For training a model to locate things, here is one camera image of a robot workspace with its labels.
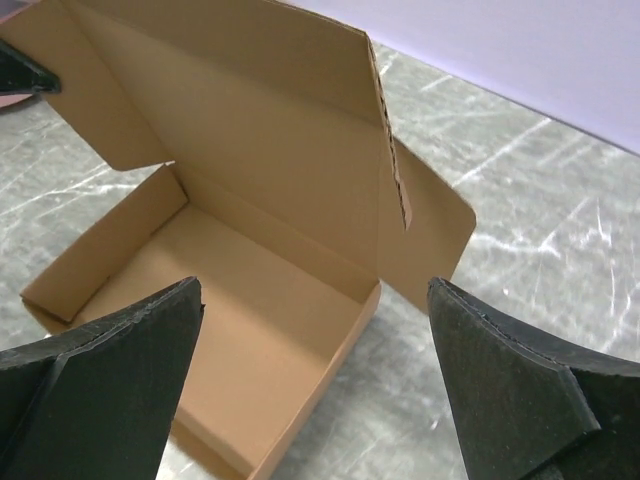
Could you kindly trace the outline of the brown cardboard paper box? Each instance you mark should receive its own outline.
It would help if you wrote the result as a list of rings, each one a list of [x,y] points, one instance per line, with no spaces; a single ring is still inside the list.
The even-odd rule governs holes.
[[[221,479],[270,477],[382,285],[424,309],[476,225],[393,134],[369,37],[278,1],[41,1],[1,37],[111,168],[153,168],[24,304],[56,332],[197,277],[178,438]]]

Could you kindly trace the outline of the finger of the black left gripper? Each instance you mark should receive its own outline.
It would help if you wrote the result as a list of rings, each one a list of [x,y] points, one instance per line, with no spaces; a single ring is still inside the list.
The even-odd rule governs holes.
[[[59,77],[8,42],[1,41],[0,92],[2,96],[59,94]]]

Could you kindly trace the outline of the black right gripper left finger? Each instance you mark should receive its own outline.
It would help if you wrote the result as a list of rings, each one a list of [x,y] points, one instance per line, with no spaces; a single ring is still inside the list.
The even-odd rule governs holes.
[[[155,478],[203,314],[187,277],[2,351],[2,478]]]

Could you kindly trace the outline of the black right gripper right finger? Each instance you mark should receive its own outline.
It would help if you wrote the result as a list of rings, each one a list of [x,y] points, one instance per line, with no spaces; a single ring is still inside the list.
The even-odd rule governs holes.
[[[639,365],[434,278],[431,330],[471,479],[636,479]]]

